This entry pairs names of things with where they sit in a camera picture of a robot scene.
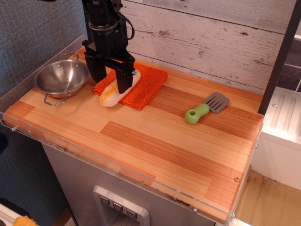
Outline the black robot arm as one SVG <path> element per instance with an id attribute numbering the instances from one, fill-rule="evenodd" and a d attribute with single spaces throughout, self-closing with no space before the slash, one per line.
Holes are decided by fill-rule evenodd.
<path id="1" fill-rule="evenodd" d="M 131 22 L 121 14 L 123 4 L 119 0 L 82 1 L 87 40 L 85 47 L 86 64 L 95 82 L 102 81 L 107 68 L 115 71 L 118 92 L 125 93 L 133 85 L 135 58 L 127 51 L 129 40 L 127 25 Z"/>

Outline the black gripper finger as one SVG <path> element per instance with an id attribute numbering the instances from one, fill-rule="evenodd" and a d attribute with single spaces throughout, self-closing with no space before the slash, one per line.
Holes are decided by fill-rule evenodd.
<path id="1" fill-rule="evenodd" d="M 136 75 L 136 69 L 132 69 L 132 70 L 117 69 L 115 70 L 115 73 L 116 73 L 118 92 L 120 94 L 123 94 L 130 87 L 132 87 L 133 79 L 134 76 Z"/>
<path id="2" fill-rule="evenodd" d="M 99 54 L 85 53 L 85 60 L 95 82 L 100 82 L 107 76 L 105 69 L 107 58 L 102 57 Z"/>

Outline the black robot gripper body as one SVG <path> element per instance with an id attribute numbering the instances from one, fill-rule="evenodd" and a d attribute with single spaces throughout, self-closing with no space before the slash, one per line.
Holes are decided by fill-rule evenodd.
<path id="1" fill-rule="evenodd" d="M 86 22 L 88 39 L 83 41 L 86 53 L 99 54 L 107 58 L 106 67 L 114 70 L 134 69 L 135 59 L 127 51 L 128 41 L 135 35 L 131 27 L 131 35 L 127 33 L 130 21 L 113 21 L 104 26 L 97 26 Z"/>

